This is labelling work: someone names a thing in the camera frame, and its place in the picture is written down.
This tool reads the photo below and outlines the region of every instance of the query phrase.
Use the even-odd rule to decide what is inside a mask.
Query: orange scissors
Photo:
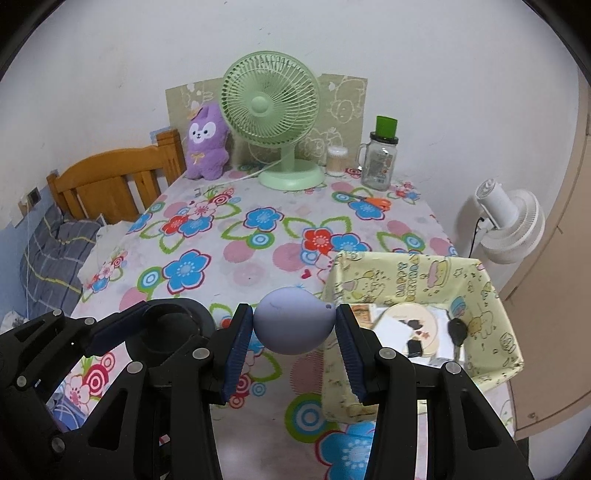
[[[350,193],[348,193],[347,195],[352,196],[353,198],[356,198],[356,199],[361,200],[363,202],[369,203],[370,205],[373,205],[373,206],[379,208],[383,212],[389,211],[390,207],[392,206],[392,202],[390,202],[390,200],[387,200],[387,199],[375,199],[373,197],[359,197],[357,195],[351,195]]]

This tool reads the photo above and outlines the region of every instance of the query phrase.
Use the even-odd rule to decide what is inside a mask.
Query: fan power cord
[[[246,179],[251,179],[251,178],[253,178],[253,177],[256,177],[256,176],[258,176],[258,174],[259,174],[259,173],[261,173],[261,172],[263,172],[263,171],[265,171],[265,170],[268,170],[268,169],[269,169],[269,168],[271,168],[271,167],[274,167],[274,166],[275,166],[275,165],[277,165],[277,164],[278,164],[280,161],[281,161],[281,160],[277,160],[277,161],[275,161],[275,162],[273,162],[273,163],[269,163],[269,164],[267,164],[267,166],[263,167],[263,168],[262,168],[262,169],[260,169],[260,170],[257,170],[256,172],[253,172],[253,173],[251,173],[250,175],[247,175],[246,177],[240,177],[239,179],[228,180],[228,181],[225,181],[225,182],[223,182],[223,183],[216,183],[216,184],[207,185],[207,186],[206,186],[206,188],[205,188],[205,190],[203,191],[203,194],[206,194],[206,193],[207,193],[207,192],[209,192],[210,190],[217,189],[217,188],[219,188],[219,187],[223,187],[224,185],[230,185],[231,183],[236,183],[237,181],[246,180]]]
[[[474,227],[474,236],[472,237],[472,244],[470,246],[470,253],[468,254],[468,258],[472,257],[472,252],[474,251],[474,243],[476,242],[476,234],[478,233],[478,227],[480,223],[484,222],[484,217],[480,217],[476,222],[476,226]]]

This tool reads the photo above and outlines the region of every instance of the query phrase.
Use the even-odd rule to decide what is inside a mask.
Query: white clip fan
[[[489,179],[478,187],[476,201],[488,219],[479,227],[476,243],[498,264],[515,263],[533,252],[544,234],[545,216],[538,199],[528,190],[505,192]]]

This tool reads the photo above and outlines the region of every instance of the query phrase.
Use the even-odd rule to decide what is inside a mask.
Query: lavender egg-shaped object
[[[255,309],[254,330],[269,350],[299,355],[317,348],[335,326],[336,309],[298,287],[265,295]]]

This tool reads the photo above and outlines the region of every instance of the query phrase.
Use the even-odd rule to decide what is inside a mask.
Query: bed
[[[178,132],[162,132],[157,142],[102,153],[47,177],[55,204],[32,232],[20,268],[28,318],[55,309],[70,315],[83,291],[78,273],[97,250],[102,222],[135,222],[160,195],[157,175],[170,185],[184,171]]]
[[[255,306],[275,288],[298,286],[321,295],[337,250],[456,255],[409,181],[379,194],[390,202],[383,211],[356,198],[375,193],[361,186],[358,170],[339,179],[326,177],[323,184],[302,192],[268,190],[257,179],[242,179],[259,168],[253,165],[229,170],[214,182],[194,181],[180,176],[182,155],[173,144],[166,158],[176,155],[178,168],[167,175],[174,182],[166,191],[158,194],[152,176],[136,171],[140,166],[132,169],[136,181],[151,185],[144,190],[146,211],[141,215],[131,207],[120,180],[128,168],[112,168],[115,174],[107,169],[101,175],[89,172],[102,156],[53,179],[56,201],[77,218],[102,212],[111,221],[135,219],[84,287],[73,317],[100,320],[141,300],[187,297],[201,302],[217,326],[225,327],[239,303]],[[104,198],[105,189],[110,199]],[[70,428],[79,426],[129,361],[125,345],[101,358],[83,358],[56,393],[54,415]],[[322,374],[320,350],[277,355],[253,335],[236,393],[225,407],[212,406],[226,480],[363,478],[375,424],[326,420]],[[506,386],[487,397],[512,431]],[[421,480],[426,455],[426,417],[420,416]]]

